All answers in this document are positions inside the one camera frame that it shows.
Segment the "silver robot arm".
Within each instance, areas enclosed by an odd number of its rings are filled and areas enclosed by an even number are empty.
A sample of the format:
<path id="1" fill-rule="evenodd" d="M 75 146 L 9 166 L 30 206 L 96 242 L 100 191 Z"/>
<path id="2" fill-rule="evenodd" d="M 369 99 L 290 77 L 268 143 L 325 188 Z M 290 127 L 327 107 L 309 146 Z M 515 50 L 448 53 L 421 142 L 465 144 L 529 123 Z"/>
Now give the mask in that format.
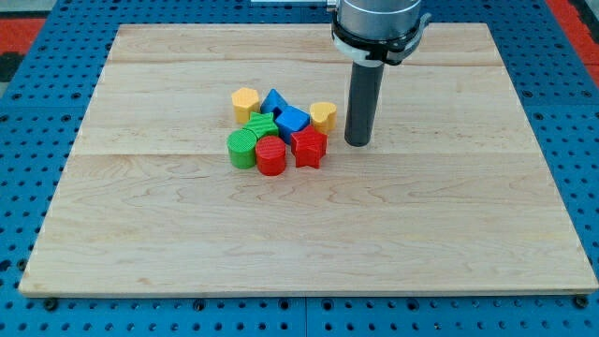
<path id="1" fill-rule="evenodd" d="M 393 39 L 416 25 L 420 5 L 420 0 L 340 0 L 337 22 L 357 37 Z"/>

